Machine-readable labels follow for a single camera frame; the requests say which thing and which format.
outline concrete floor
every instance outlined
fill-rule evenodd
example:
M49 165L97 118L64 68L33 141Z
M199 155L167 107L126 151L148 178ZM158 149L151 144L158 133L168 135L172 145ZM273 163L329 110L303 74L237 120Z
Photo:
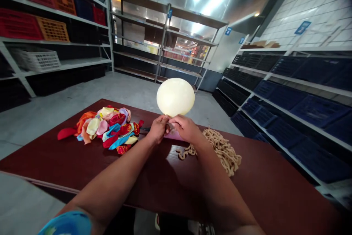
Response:
M28 104L2 112L0 159L101 98L161 114L156 102L159 86L136 77L109 72L105 77L50 96L34 98ZM242 135L210 93L199 91L194 107L187 116L196 124ZM19 178L0 174L0 183L0 234L37 234L64 206ZM149 214L141 219L150 220L152 216Z

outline wooden table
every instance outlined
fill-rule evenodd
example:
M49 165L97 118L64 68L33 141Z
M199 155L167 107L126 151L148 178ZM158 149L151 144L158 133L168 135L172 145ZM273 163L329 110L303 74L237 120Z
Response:
M104 106L126 107L132 121L150 127L159 115L101 99L0 161L0 171L33 184L78 193L99 172L118 159L117 151L95 139L84 145L75 137L57 140L57 133L73 127L81 115ZM330 234L340 215L272 146L220 132L242 156L231 178L267 234ZM126 205L153 212L169 212L211 221L200 189L197 158L184 161L175 149L185 142L163 139L137 179Z

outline balloon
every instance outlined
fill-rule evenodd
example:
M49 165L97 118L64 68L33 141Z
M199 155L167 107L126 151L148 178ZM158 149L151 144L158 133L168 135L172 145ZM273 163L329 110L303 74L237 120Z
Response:
M158 89L157 103L162 113L174 117L187 114L194 104L194 90L184 79L170 78Z

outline orange crate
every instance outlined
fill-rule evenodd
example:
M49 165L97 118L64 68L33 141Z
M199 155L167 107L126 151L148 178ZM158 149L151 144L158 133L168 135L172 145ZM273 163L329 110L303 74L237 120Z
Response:
M66 23L38 17L37 22L43 34L44 40L70 42L67 34Z
M54 5L57 10L67 12L75 16L77 15L73 0L54 0Z

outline inflated balloon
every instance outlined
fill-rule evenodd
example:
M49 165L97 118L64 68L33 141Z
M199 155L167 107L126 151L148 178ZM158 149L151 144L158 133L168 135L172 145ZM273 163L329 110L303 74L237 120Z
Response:
M184 79L170 78L158 89L157 103L163 114L174 117L177 114L185 115L194 104L194 90Z

